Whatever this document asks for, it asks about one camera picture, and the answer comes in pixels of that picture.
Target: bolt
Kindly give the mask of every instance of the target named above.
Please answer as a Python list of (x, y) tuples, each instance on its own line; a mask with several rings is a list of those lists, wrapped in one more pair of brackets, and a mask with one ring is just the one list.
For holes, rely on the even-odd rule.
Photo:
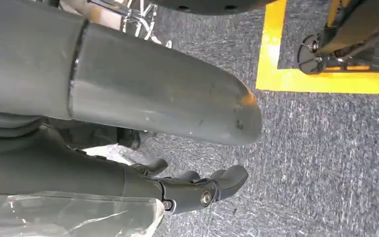
[(201, 205), (208, 206), (211, 203), (212, 197), (209, 191), (204, 191), (201, 194)]
[(162, 203), (166, 211), (169, 211), (170, 209), (172, 209), (173, 204), (171, 201), (163, 201)]

